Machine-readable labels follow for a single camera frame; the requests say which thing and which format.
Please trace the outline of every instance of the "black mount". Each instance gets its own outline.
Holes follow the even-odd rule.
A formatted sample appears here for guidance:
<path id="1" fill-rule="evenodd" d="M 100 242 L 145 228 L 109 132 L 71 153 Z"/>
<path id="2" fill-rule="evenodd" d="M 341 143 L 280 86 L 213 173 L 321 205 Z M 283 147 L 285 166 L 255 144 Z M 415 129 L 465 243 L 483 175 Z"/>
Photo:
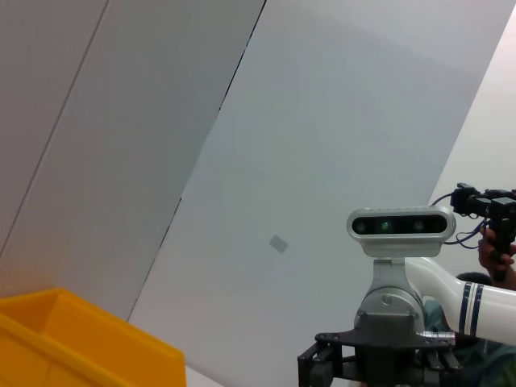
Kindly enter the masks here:
<path id="1" fill-rule="evenodd" d="M 453 341 L 417 335 L 413 326 L 413 316 L 362 314 L 351 331 L 316 335 L 298 357 L 299 387 L 329 387 L 334 378 L 368 386 L 459 385 Z M 342 346 L 354 347 L 355 355 L 343 358 Z"/>
<path id="2" fill-rule="evenodd" d="M 488 219 L 489 228 L 497 237 L 492 241 L 496 249 L 491 259 L 501 263 L 501 254 L 509 254 L 516 239 L 516 190 L 487 189 L 483 194 L 475 187 L 459 183 L 451 194 L 451 206 L 457 214 L 475 214 Z M 506 271 L 496 271 L 493 279 L 504 281 Z"/>

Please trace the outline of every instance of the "yellow bin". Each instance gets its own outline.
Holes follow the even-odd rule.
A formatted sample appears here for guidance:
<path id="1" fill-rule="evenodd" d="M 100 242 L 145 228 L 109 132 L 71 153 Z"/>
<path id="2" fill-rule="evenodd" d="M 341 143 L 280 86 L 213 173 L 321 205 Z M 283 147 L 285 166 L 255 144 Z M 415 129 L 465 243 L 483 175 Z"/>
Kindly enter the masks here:
<path id="1" fill-rule="evenodd" d="M 64 289 L 0 299 L 0 387 L 185 387 L 185 358 Z"/>

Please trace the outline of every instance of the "hand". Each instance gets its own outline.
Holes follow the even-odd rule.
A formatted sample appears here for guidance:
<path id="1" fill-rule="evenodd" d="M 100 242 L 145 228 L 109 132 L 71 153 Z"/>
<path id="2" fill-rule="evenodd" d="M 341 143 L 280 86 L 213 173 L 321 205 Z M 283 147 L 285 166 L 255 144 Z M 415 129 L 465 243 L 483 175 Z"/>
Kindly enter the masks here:
<path id="1" fill-rule="evenodd" d="M 481 228 L 481 234 L 486 232 L 485 228 Z M 498 256 L 500 253 L 494 248 L 493 241 L 495 240 L 496 234 L 493 230 L 487 229 L 487 234 L 484 238 L 478 241 L 478 260 L 484 268 L 487 268 L 489 272 L 493 271 L 504 271 L 514 263 L 511 258 L 516 254 L 516 245 L 510 245 L 510 254 L 501 254 L 502 263 L 498 263 Z"/>

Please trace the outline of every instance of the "small gray mark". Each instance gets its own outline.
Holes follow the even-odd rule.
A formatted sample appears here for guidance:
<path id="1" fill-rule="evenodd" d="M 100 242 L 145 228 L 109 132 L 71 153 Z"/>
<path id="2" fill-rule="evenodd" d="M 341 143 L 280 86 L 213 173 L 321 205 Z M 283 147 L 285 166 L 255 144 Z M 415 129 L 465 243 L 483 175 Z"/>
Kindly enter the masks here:
<path id="1" fill-rule="evenodd" d="M 283 254 L 289 246 L 288 243 L 286 243 L 282 238 L 280 238 L 277 235 L 274 235 L 268 244 L 274 247 L 280 254 Z"/>

